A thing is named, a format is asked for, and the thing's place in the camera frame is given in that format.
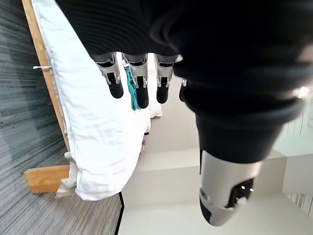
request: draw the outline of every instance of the grey carpet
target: grey carpet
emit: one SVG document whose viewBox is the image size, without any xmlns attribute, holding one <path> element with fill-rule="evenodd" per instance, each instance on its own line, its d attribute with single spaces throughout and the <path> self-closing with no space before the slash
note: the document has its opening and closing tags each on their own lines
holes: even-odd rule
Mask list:
<svg viewBox="0 0 313 235">
<path fill-rule="evenodd" d="M 0 1 L 0 235 L 112 235 L 118 195 L 98 202 L 33 195 L 28 168 L 65 164 L 65 144 L 22 3 Z"/>
</svg>

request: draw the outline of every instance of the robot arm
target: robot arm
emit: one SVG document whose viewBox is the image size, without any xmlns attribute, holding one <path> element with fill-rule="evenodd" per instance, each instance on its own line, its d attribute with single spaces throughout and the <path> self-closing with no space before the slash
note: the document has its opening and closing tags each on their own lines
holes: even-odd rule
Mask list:
<svg viewBox="0 0 313 235">
<path fill-rule="evenodd" d="M 123 93 L 114 67 L 115 51 L 125 53 L 142 108 L 149 102 L 146 53 L 157 55 L 160 103 L 167 99 L 172 70 L 183 78 L 179 97 L 195 112 L 200 139 L 201 211 L 211 225 L 225 223 L 249 199 L 253 179 L 282 125 L 303 109 L 292 91 L 305 86 L 313 71 L 312 64 L 298 61 L 312 40 L 313 14 L 307 6 L 311 3 L 57 3 L 114 97 Z M 183 60 L 173 64 L 178 54 Z"/>
</svg>

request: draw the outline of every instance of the wooden bed frame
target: wooden bed frame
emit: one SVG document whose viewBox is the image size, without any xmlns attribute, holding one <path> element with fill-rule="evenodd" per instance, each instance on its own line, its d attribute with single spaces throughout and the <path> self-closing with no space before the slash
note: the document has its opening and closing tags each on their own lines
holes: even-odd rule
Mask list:
<svg viewBox="0 0 313 235">
<path fill-rule="evenodd" d="M 31 0 L 22 0 L 22 3 L 39 63 L 41 66 L 48 66 L 49 63 L 46 58 L 44 41 L 37 24 Z M 51 73 L 49 69 L 42 69 L 42 71 L 66 148 L 69 151 L 69 144 L 67 135 L 65 133 L 64 121 L 61 115 L 60 105 L 54 91 Z M 69 165 L 40 167 L 28 169 L 24 172 L 24 177 L 32 193 L 54 192 L 58 190 L 61 179 L 68 177 L 68 171 Z"/>
</svg>

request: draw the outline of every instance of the teal cloth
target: teal cloth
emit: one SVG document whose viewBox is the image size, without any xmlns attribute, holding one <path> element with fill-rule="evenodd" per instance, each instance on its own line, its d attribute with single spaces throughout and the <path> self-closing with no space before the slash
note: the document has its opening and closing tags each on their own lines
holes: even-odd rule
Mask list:
<svg viewBox="0 0 313 235">
<path fill-rule="evenodd" d="M 128 91 L 131 94 L 131 105 L 132 105 L 132 109 L 136 110 L 136 109 L 141 109 L 138 104 L 137 104 L 137 95 L 136 95 L 136 87 L 135 87 L 135 83 L 133 81 L 133 76 L 131 74 L 131 69 L 129 68 L 129 66 L 124 67 L 126 75 L 127 75 L 127 86 L 128 86 Z"/>
</svg>

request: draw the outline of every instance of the white floor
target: white floor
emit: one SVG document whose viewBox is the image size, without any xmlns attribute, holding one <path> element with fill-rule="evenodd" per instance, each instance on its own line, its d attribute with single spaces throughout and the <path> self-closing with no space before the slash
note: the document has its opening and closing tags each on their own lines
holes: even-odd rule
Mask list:
<svg viewBox="0 0 313 235">
<path fill-rule="evenodd" d="M 126 208 L 119 235 L 312 235 L 313 221 L 282 194 L 254 198 L 222 227 L 198 203 Z"/>
</svg>

